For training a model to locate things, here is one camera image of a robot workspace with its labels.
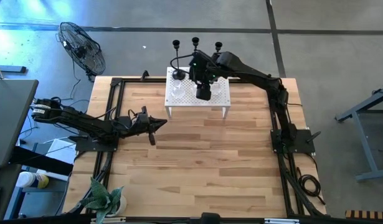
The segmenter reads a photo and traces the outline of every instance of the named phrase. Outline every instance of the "gray metal frame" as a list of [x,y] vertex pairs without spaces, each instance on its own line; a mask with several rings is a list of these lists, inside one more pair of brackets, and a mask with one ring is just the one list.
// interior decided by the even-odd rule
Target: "gray metal frame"
[[[335,116],[335,120],[337,120],[338,122],[343,122],[345,119],[353,118],[356,124],[357,130],[359,131],[360,140],[364,149],[364,153],[366,154],[367,161],[370,165],[371,172],[366,172],[366,173],[357,175],[356,176],[357,181],[383,177],[383,170],[379,170],[377,167],[374,157],[372,156],[370,145],[367,141],[367,136],[364,132],[361,121],[359,119],[360,113],[368,112],[368,109],[372,108],[373,106],[381,102],[383,102],[383,89],[380,91],[377,91],[368,99],[352,107],[346,112]],[[383,113],[383,110],[370,110],[370,113]]]

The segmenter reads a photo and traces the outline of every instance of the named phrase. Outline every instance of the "fan guard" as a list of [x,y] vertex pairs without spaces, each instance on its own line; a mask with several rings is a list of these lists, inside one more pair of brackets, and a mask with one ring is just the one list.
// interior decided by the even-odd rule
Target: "fan guard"
[[105,61],[100,44],[95,42],[78,25],[62,22],[59,27],[59,39],[67,53],[89,76],[101,75],[105,70]]

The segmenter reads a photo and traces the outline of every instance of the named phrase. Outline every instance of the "gray floor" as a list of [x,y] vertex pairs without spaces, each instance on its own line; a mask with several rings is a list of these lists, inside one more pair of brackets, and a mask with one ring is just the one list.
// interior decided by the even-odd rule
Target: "gray floor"
[[[279,29],[383,30],[383,0],[272,0],[272,4]],[[0,3],[0,24],[57,25],[62,21],[96,27],[270,28],[264,0]],[[38,79],[37,98],[66,98],[75,83],[72,61],[56,42],[55,33],[0,30],[0,64],[24,65],[29,69],[23,76],[7,77]],[[107,67],[103,75],[141,75],[144,70],[163,75],[174,56],[172,40],[179,39],[180,54],[186,54],[192,49],[191,38],[198,36],[204,51],[212,52],[214,42],[221,41],[223,50],[237,54],[247,65],[278,76],[271,34],[89,32],[89,35],[102,46]],[[361,183],[354,179],[355,175],[369,171],[354,124],[349,120],[338,124],[333,119],[336,113],[383,87],[383,35],[279,35],[279,42],[286,76],[297,79],[306,122],[312,131],[322,132],[314,143],[328,213],[343,217],[347,209],[383,211],[383,179]],[[68,104],[88,99],[92,89],[77,65],[75,74],[82,81],[75,100]],[[75,107],[86,110],[87,102],[79,102]],[[49,124],[39,126],[27,138],[30,146],[69,135]],[[33,200],[45,200],[40,203],[44,206],[46,201],[56,202],[60,198],[46,195]]]

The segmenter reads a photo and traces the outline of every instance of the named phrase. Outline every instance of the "white platform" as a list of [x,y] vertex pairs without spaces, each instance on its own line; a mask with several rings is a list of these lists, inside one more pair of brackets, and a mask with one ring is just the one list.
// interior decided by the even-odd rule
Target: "white platform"
[[[189,67],[180,67],[180,69],[189,71]],[[182,98],[175,98],[172,96],[173,91],[173,77],[172,72],[174,69],[168,67],[166,69],[166,93],[165,93],[165,108],[168,113],[168,117],[172,116],[172,108],[177,106],[208,106],[208,107],[221,107],[223,111],[223,118],[227,116],[229,112],[231,101],[230,101],[230,86],[229,80],[224,78],[219,78],[217,83],[220,84],[220,92],[218,95],[212,94],[209,101],[200,100],[196,98],[195,93],[193,92],[193,87],[195,85],[189,79],[189,75],[186,74],[185,79],[182,80],[181,86],[184,89],[184,96]]]

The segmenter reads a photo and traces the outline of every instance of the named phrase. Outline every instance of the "wooden table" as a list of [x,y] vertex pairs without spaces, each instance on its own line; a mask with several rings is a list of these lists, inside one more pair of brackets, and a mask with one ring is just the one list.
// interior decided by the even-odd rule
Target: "wooden table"
[[[105,112],[111,78],[96,78],[88,114]],[[296,80],[283,78],[283,83],[289,103],[301,103]],[[286,217],[267,95],[250,84],[230,84],[230,95],[226,120],[220,108],[175,108],[173,118],[156,133],[156,146],[150,146],[146,134],[120,140],[108,190],[125,186],[128,206],[122,216],[199,217],[214,212],[222,217]],[[145,105],[149,115],[167,118],[164,98],[164,83],[127,83],[122,114]],[[305,128],[302,107],[288,109],[296,127]],[[88,189],[96,154],[87,152],[76,160],[65,212]],[[309,157],[295,154],[295,162],[302,174],[318,177]],[[309,199],[326,213],[317,198]]]

